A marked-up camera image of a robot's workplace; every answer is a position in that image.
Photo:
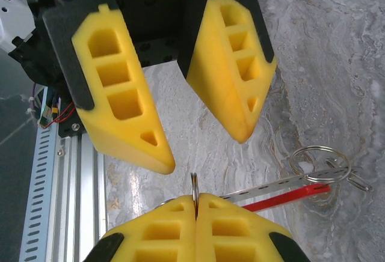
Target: red wire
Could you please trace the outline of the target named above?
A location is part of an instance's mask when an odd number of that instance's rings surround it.
[[[73,109],[68,113],[68,115],[66,115],[61,121],[59,121],[59,119],[68,111],[68,109],[73,105],[73,102],[71,102],[67,108],[59,115],[57,116],[54,120],[52,120],[47,126],[45,127],[42,127],[43,129],[47,129],[50,125],[54,124],[54,123],[61,123],[63,121],[66,121],[69,119],[69,117],[73,114],[73,112],[75,111],[76,107],[73,107]]]
[[[60,121],[57,121],[57,119],[55,119],[55,122],[56,123],[61,123],[61,122],[64,122],[64,121],[67,121],[70,116],[74,113],[74,111],[76,110],[75,107],[73,107],[73,109],[68,113],[68,115],[66,115],[63,119],[61,119]]]

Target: slotted metal rail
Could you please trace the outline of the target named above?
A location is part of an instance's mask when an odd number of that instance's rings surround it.
[[[82,261],[106,232],[104,155],[57,130],[37,132],[20,262]]]

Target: white robot part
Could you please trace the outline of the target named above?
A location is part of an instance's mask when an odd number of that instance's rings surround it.
[[[6,53],[16,47],[15,37],[26,40],[35,29],[34,18],[26,0],[0,0],[0,48]]]

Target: wire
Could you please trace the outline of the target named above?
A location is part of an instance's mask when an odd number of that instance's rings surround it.
[[[58,118],[56,118],[56,119],[55,119],[55,122],[56,122],[56,123],[61,123],[61,122],[67,121],[67,120],[70,118],[70,116],[74,113],[75,110],[76,110],[76,108],[73,107],[73,109],[68,113],[68,115],[66,115],[66,116],[65,116],[63,119],[61,119],[60,121],[58,121],[58,120],[57,120]]]
[[[35,90],[36,90],[36,83],[34,83],[34,85],[32,86],[32,91],[31,91],[31,98],[32,99],[29,99],[29,108],[31,109],[31,117],[32,117],[32,120],[34,122],[34,125],[37,127],[37,121],[36,121],[36,117],[35,117],[35,112],[36,112],[36,109],[35,109]]]
[[[59,100],[58,93],[55,92],[54,97],[52,98],[52,119],[56,119],[59,115],[58,100]]]
[[[47,129],[50,125],[54,124],[54,123],[61,123],[63,121],[66,121],[69,119],[69,117],[74,113],[76,107],[74,106],[73,109],[63,118],[63,115],[68,111],[68,109],[73,105],[73,102],[71,102],[67,108],[56,118],[56,119],[53,119],[47,126],[43,127],[43,129]]]

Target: triangular hole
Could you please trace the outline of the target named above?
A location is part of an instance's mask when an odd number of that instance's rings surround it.
[[[217,205],[214,201],[210,201],[209,208],[217,209],[217,208],[220,208],[220,206]]]
[[[247,100],[248,109],[250,112],[253,112],[255,109],[255,104],[257,103],[257,98],[249,98]]]
[[[177,206],[175,206],[174,208],[172,208],[172,212],[181,212],[181,211],[183,211],[184,210],[184,207],[183,207],[183,205],[182,204],[179,204],[179,205],[177,205]]]
[[[158,145],[154,132],[143,133],[140,135],[140,138],[153,146]]]

